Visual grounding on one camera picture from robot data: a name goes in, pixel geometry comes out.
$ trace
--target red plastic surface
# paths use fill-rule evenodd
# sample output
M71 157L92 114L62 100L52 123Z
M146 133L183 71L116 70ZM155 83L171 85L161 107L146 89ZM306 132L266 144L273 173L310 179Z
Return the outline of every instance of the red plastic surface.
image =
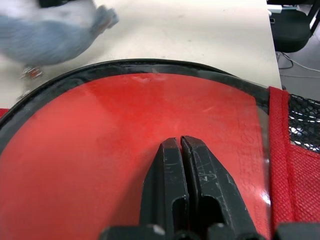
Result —
M34 114L0 156L0 239L95 240L139 222L142 183L162 141L202 139L269 235L255 99L191 76L94 80Z

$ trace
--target chair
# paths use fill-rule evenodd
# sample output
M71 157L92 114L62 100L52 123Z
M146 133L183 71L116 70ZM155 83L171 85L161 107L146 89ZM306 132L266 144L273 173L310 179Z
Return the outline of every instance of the chair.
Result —
M286 2L294 4L294 2L301 1L286 0ZM270 18L274 19L274 23L271 24L271 31L275 51L294 53L301 50L308 43L319 23L320 13L310 28L319 7L320 0L315 0L308 15L299 10L286 10L285 8L281 13L273 13Z

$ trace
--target parrot tail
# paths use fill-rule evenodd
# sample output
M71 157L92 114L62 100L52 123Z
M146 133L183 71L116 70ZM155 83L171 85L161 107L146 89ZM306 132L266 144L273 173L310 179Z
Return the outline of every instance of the parrot tail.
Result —
M118 22L118 16L113 8L107 9L105 6L100 6L95 12L91 32L98 36L106 29L111 29Z

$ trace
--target bird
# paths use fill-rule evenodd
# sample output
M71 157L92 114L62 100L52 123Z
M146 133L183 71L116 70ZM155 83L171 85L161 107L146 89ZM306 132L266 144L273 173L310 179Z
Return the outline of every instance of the bird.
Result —
M119 22L113 8L97 8L93 0L46 8L38 1L0 3L0 54L23 64L23 74L30 78L41 76L43 66L78 57Z

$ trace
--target white table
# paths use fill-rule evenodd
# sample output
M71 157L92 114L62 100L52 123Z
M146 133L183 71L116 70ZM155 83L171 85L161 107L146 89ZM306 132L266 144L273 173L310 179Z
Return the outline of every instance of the white table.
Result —
M82 66L156 58L209 65L245 80L281 87L266 0L96 0L120 22L75 60L45 67L43 81ZM0 58L0 108L23 92L22 66Z

